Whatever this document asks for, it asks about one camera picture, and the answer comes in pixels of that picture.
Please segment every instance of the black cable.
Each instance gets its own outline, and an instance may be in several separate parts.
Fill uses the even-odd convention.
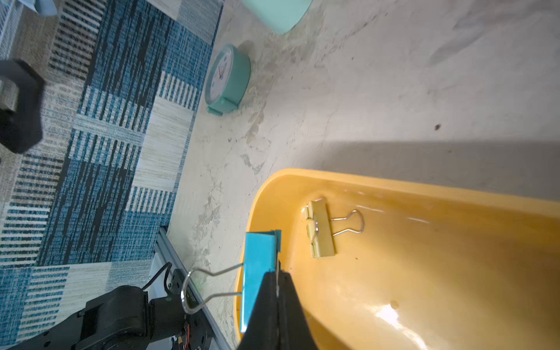
[[[164,289],[165,292],[167,293],[167,295],[171,294],[171,291],[169,290],[169,288],[167,287],[167,278],[169,277],[169,271],[171,271],[171,267],[172,264],[171,263],[166,263],[165,265],[163,265],[161,267],[161,269],[159,269],[155,275],[153,275],[152,279],[150,279],[148,281],[148,283],[146,283],[146,285],[144,287],[142,287],[142,290],[145,290],[146,288],[148,288],[149,286],[152,285],[152,283],[160,276],[160,274],[165,271],[165,279],[164,279]]]

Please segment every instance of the black object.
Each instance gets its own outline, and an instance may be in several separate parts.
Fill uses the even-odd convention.
[[[177,292],[183,280],[176,269],[171,291]],[[190,289],[187,298],[193,305],[197,303]],[[83,310],[11,350],[143,350],[151,342],[184,334],[187,325],[188,347],[207,350],[214,334],[202,310],[187,315],[177,294],[148,302],[148,293],[141,288],[121,286],[90,300]],[[264,275],[238,348],[253,349],[317,349],[289,273],[280,271],[278,280],[275,272]]]
[[[181,287],[183,286],[183,281],[185,276],[179,269],[173,271],[171,277],[171,285],[169,289],[174,294],[179,294]],[[194,297],[193,291],[190,290],[190,286],[186,289],[186,299],[191,307],[198,305],[197,299]],[[187,349],[192,350],[208,350],[210,349],[210,344],[212,343],[212,338],[214,338],[214,331],[212,326],[208,322],[204,311],[199,310],[193,315],[186,315],[185,327],[190,326],[190,339]]]
[[[268,272],[237,350],[316,350],[289,273],[278,272],[278,296],[276,293],[276,273]]]
[[[166,283],[166,281],[167,281],[167,278],[169,277],[169,271],[171,271],[171,267],[172,267],[172,266],[173,266],[173,264],[171,264],[171,263],[169,263],[169,262],[166,263],[165,265],[163,265],[163,266],[158,270],[158,272],[156,272],[156,274],[153,275],[152,279],[150,279],[150,280],[148,281],[148,283],[146,283],[146,285],[145,285],[144,287],[142,287],[142,290],[145,291],[146,288],[148,288],[149,286],[151,286],[152,283],[155,282],[155,280],[157,280],[157,278],[160,276],[160,274],[165,270],[164,289],[165,289],[165,292],[167,293],[167,295],[171,294],[171,291],[169,290],[169,288],[167,287],[167,284],[165,284],[165,283]]]
[[[148,303],[147,292],[120,286],[11,349],[146,349],[151,342],[179,334],[184,323],[185,313],[178,295]]]
[[[0,76],[19,88],[16,111],[0,109],[0,143],[23,153],[43,138],[40,109],[45,81],[19,59],[0,61]]]

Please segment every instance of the blue binder clip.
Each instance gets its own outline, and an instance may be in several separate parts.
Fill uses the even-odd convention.
[[[212,273],[206,269],[195,267],[186,275],[181,288],[181,304],[187,314],[194,314],[215,297],[241,295],[241,332],[244,333],[253,312],[256,296],[259,293],[264,274],[267,272],[278,273],[278,253],[282,232],[273,230],[269,232],[247,232],[245,234],[245,259],[243,263],[228,267],[227,269]],[[243,267],[243,291],[215,293],[207,297],[202,303],[190,307],[186,299],[186,289],[193,272],[202,272],[209,276],[219,276],[226,272]]]

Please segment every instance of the binder clip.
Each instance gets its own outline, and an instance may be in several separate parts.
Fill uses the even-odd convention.
[[[241,332],[244,333],[249,324],[249,318],[253,312],[256,296],[264,275],[267,272],[279,271],[278,253],[282,232],[273,230],[269,232],[247,232],[245,234],[245,258],[240,264],[228,267],[227,269],[212,273],[206,269],[195,267],[188,272],[183,287],[181,289],[181,304],[187,314],[194,314],[204,307],[213,298],[225,296],[241,296]],[[186,289],[193,272],[202,272],[209,276],[219,276],[226,272],[243,267],[243,291],[215,293],[207,297],[200,305],[190,307],[186,299]]]
[[[335,254],[334,236],[343,234],[344,232],[354,232],[355,234],[361,234],[363,232],[363,215],[356,209],[351,211],[347,217],[329,219],[329,215],[326,211],[325,200],[318,199],[310,201],[309,204],[304,207],[303,212],[307,220],[307,236],[311,240],[312,258],[318,259],[325,256],[333,256]],[[362,222],[359,231],[347,228],[334,234],[332,233],[332,230],[330,229],[331,221],[347,220],[354,214],[357,214]]]

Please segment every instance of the yellow plastic bin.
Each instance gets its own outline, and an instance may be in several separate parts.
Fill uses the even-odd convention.
[[[365,230],[313,259],[301,210],[319,198],[331,218],[358,209]],[[247,231],[272,229],[320,349],[560,348],[560,203],[287,169],[249,214]]]

